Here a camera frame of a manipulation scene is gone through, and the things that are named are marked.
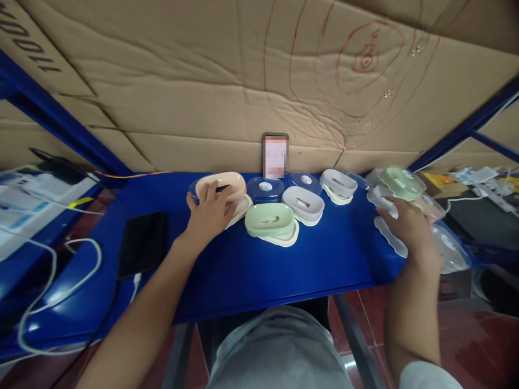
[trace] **soap dish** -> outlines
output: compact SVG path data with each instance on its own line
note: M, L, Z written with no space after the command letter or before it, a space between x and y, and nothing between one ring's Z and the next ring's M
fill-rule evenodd
M327 187L325 184L323 184L323 189L330 198L331 202L337 205L346 205L351 203L353 200L353 195L350 197L343 197L335 193L335 191L332 188Z
M291 186L283 193L283 202L294 211L294 216L304 225L314 226L324 210L324 200L300 186Z
M375 227L378 228L382 236L388 241L393 250L395 250L399 256L407 258L407 255L409 254L407 247L404 245L404 242L402 242L400 239L394 236L391 231L389 231L389 227L385 220L382 217L377 216L374 223Z
M288 182L290 183L290 186L300 186L316 195L320 195L323 191L323 187L319 180L310 174L292 173L288 177Z
M245 197L242 197L237 202L238 202L238 207L234 211L234 214L232 215L232 219L229 222L229 224L227 225L227 227L225 227L225 229L228 229L230 226L236 224L238 222L238 220L244 218L247 211L252 207L252 200L248 194L246 194Z
M392 196L393 193L383 185L377 185L366 193L368 201L374 204L377 208L384 208L389 211L391 216L395 219L398 217L398 210L393 202L387 200L386 196Z
M425 185L415 174L399 167L388 167L380 173L379 178L395 197L407 201L413 201L425 191Z
M245 185L245 180L241 174L236 172L225 172L205 176L199 179L195 184L196 196L200 196L200 190L202 190L205 184L210 184L214 181L218 181L218 188L224 186L232 187L232 192L229 194L229 201L239 200L247 193L247 186Z
M274 243L275 245L281 246L281 247L290 247L292 246L299 236L299 223L296 219L294 219L294 229L292 232L285 234L285 235L278 235L275 237L272 236L266 236L266 237L259 237L260 239L265 240L266 242Z
M434 222L443 219L446 215L445 209L427 193L422 193L412 203L430 216Z
M245 214L245 228L254 238L286 236L294 229L294 212L287 204L256 204Z
M279 203L285 191L278 178L254 177L247 182L247 194L254 203Z
M320 182L321 185L326 185L329 189L332 189L334 193L343 198L353 196L358 188L355 180L334 169L326 169L323 171Z
M431 229L434 243L443 258L442 274L468 269L470 258L457 240L440 226L433 225Z

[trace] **left hand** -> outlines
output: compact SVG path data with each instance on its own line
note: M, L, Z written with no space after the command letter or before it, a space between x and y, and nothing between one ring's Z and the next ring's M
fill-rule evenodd
M222 192L216 193L217 187L218 181L205 184L200 193L199 205L195 203L191 192L188 192L186 198L191 217L184 235L194 244L203 247L227 227L238 206L234 202L225 210L232 187L228 186Z

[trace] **electronic device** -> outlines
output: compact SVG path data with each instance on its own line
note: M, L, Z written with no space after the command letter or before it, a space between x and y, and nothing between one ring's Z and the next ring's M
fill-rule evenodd
M287 172L288 134L263 135L263 177L283 178Z
M119 252L117 278L158 267L166 256L166 213L151 213L127 221Z

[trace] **white charging cable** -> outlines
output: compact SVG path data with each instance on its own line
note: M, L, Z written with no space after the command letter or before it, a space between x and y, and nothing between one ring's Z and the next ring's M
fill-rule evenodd
M62 301L66 300L71 294L73 294L80 286L82 286L85 282L87 282L90 277L92 277L96 272L97 270L99 269L99 267L101 266L101 262L103 260L103 253L101 252L101 247L99 246L99 243L97 243L95 240L93 239L90 239L90 238L83 238L83 239L73 239L73 240L68 240L66 241L64 244L65 246L68 246L70 245L71 243L75 243L75 242L90 242L92 243L92 245L94 246L94 248L96 249L96 254L97 254L97 262L96 262L96 265L94 266L94 268L90 271L90 273L88 273L85 277L83 277L83 279L81 281L79 281L76 285L74 285L72 288L68 289L65 293L63 293L57 300L55 301L51 301L50 303L48 303L47 305L44 305L42 306L41 308L38 308L34 311L31 311L30 314L35 314L35 313L38 313L38 312L41 312L41 311L44 311L46 310L47 308L51 308L55 305L58 305L59 303L61 303Z
M461 199L448 199L447 200L447 209L445 210L445 213L448 213L450 211L450 202L453 201L461 201L461 200L481 200L483 197L486 196L479 196L479 197L463 197Z
M57 262L58 262L58 255L56 253L56 251L47 246L47 245L44 245L43 243L40 243L40 242L37 242L35 240L32 240L30 238L27 238L26 236L23 236L19 233L16 233L16 232L13 232L13 231L9 231L9 230L6 230L4 228L1 228L0 227L0 230L1 231L4 231L4 232L7 232L9 234L12 234L12 235L16 235L16 236L19 236L20 238L24 239L26 242L29 242L29 243L32 243L36 246L39 246L39 247L42 247L44 249L46 249L47 251L49 251L52 255L52 265L51 265L51 270L50 270L50 275L49 275L49 279L47 280L47 283L45 284L45 286L43 287L43 290L41 291L41 293L38 295L38 297L36 297L36 299L29 305L29 307L25 310L25 312L23 313L22 315L22 318L20 319L20 322L19 322L19 325L18 325L18 332L17 332L17 341L18 341L18 345L20 346L21 349L27 351L27 352L30 352L30 353L33 353L33 354L37 354L37 355L45 355L45 356L59 356L59 355L67 355L67 354L72 354L76 351L79 351L79 350L67 350L67 351L46 351L46 350L40 350L40 349L37 349L37 348L34 348L34 347L31 347L29 346L25 340L23 339L23 334L25 332L25 322L27 321L29 315L33 314L33 313L36 313L36 312L40 312L40 311L43 311L44 309L46 308L49 308L50 306L54 306L56 305L57 303L60 303L62 302L65 298L67 298L74 290L76 290L79 286L81 286L82 284L84 284L86 282L86 280L88 278L90 278L94 273L95 271L97 271L97 269L99 268L99 264L100 264L100 261L101 261L101 257L100 257L100 254L101 254L101 249L99 248L99 245L97 244L97 242L95 242L94 240L92 239L89 239L89 238L85 238L85 239L75 239L74 241L69 241L69 243L73 243L75 241L81 241L81 240L85 240L87 242L92 242L92 243L95 243L94 247L96 247L96 250L99 248L99 251L98 251L98 264L96 264L96 267L95 267L95 271L92 271L88 274L87 277L83 278L78 284L76 284L75 286L73 286L69 291L67 291L65 293L66 297L64 298L60 298L58 302L54 302L52 305L49 304L45 307L42 307L42 308L39 308L35 311L33 311L32 309L34 308L34 306L36 304L38 304L38 302L43 298L43 296L45 296L45 294L48 292L50 286L52 285L52 282L54 281L54 278L56 276L56 269L57 269Z
M141 283L142 273L137 273L134 275L134 293L131 295L130 304L137 296L137 290L139 289L139 284Z

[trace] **hand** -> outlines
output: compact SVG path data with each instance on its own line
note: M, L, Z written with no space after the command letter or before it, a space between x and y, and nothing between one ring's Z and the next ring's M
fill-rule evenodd
M226 187L222 192L216 193L218 181L205 184L199 197L199 205L196 205L191 192L188 192L187 203L191 210L188 227L183 235L191 244L199 245L204 249L215 236L220 234L232 219L232 215L238 203L232 203L225 210L227 199L232 192L232 187Z
M385 220L391 233L406 245L409 253L431 253L438 256L430 217L405 200L391 196L386 199L395 203L398 219L393 218L386 209L377 208L377 212Z

